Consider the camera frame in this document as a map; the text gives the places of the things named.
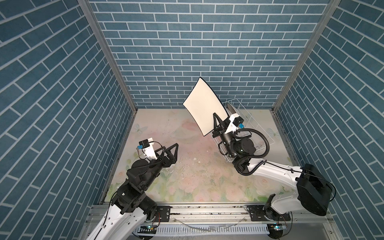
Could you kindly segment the floral black square plate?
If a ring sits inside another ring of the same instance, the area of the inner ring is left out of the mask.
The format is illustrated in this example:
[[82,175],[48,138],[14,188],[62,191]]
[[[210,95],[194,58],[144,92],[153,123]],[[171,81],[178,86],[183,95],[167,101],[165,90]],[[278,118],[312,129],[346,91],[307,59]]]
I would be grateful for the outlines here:
[[231,103],[226,103],[226,110],[229,116],[233,114],[238,114],[238,110]]

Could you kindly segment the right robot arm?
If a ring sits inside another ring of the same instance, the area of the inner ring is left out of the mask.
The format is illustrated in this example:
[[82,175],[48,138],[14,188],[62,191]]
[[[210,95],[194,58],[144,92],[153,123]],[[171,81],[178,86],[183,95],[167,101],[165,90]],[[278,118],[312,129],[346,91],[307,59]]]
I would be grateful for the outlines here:
[[213,122],[212,135],[220,137],[218,145],[224,146],[237,173],[270,179],[291,189],[287,194],[268,197],[263,207],[267,219],[276,220],[280,215],[302,210],[317,216],[327,214],[336,187],[315,166],[288,166],[266,160],[270,152],[268,139],[258,130],[245,128],[244,119],[238,114],[222,120],[214,113]]

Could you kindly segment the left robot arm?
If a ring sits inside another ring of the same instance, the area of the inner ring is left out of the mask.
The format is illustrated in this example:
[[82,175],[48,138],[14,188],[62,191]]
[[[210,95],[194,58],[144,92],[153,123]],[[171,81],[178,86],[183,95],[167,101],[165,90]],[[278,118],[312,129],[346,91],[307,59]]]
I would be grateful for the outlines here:
[[162,169],[177,162],[177,143],[166,148],[152,138],[139,142],[138,155],[145,156],[136,160],[127,170],[125,182],[113,194],[107,212],[88,235],[88,240],[126,240],[136,228],[144,222],[153,222],[160,215],[158,204],[146,195]]

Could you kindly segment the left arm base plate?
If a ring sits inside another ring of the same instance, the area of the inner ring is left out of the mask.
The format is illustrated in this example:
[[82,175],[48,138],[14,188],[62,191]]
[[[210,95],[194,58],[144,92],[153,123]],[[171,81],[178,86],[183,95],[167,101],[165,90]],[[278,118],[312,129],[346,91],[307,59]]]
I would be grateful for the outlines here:
[[157,206],[155,213],[155,223],[169,222],[171,206]]

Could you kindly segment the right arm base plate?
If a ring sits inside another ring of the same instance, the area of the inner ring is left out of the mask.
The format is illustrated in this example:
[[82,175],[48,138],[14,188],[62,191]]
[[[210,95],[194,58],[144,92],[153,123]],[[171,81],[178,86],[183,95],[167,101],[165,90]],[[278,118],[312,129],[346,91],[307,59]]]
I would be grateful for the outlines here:
[[261,205],[248,205],[246,206],[246,210],[249,213],[252,222],[282,221],[283,223],[285,223],[292,220],[290,213],[285,213],[281,215],[271,208],[265,210],[264,206]]

